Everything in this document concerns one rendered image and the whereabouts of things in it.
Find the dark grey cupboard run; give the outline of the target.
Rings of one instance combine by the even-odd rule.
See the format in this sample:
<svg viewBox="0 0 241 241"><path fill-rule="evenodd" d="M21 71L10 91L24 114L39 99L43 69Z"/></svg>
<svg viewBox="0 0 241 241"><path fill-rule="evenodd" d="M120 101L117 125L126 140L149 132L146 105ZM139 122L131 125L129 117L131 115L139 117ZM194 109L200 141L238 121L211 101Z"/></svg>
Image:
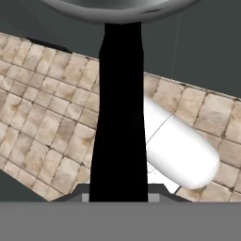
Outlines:
<svg viewBox="0 0 241 241"><path fill-rule="evenodd" d="M37 0L0 0L0 32L99 55L104 29ZM241 98L241 0L202 0L142 26L145 71Z"/></svg>

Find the white rounded cylinder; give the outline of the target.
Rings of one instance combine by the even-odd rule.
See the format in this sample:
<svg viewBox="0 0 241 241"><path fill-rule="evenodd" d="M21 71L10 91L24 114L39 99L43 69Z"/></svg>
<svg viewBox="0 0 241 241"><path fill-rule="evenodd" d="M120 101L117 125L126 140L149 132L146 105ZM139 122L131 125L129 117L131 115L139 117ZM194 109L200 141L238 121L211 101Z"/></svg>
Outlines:
<svg viewBox="0 0 241 241"><path fill-rule="evenodd" d="M148 162L186 189L209 185L220 166L217 149L193 127L147 96L143 107Z"/></svg>

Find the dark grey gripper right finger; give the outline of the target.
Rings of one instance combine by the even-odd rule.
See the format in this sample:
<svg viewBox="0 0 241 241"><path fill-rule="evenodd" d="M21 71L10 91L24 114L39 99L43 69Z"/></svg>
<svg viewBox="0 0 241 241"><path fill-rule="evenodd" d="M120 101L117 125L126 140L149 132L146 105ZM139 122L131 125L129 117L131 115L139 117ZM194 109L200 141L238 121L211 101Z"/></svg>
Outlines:
<svg viewBox="0 0 241 241"><path fill-rule="evenodd" d="M163 184L148 184L149 202L180 201L188 202L187 199L171 194Z"/></svg>

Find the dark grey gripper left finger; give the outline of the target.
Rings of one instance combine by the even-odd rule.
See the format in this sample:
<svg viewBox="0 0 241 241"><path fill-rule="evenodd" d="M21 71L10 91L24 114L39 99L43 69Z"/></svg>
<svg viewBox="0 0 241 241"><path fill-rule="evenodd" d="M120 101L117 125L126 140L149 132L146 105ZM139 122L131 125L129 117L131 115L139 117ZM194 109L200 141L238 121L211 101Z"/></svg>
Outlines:
<svg viewBox="0 0 241 241"><path fill-rule="evenodd" d="M56 201L81 201L82 195L88 193L89 184L78 184L71 193L57 198Z"/></svg>

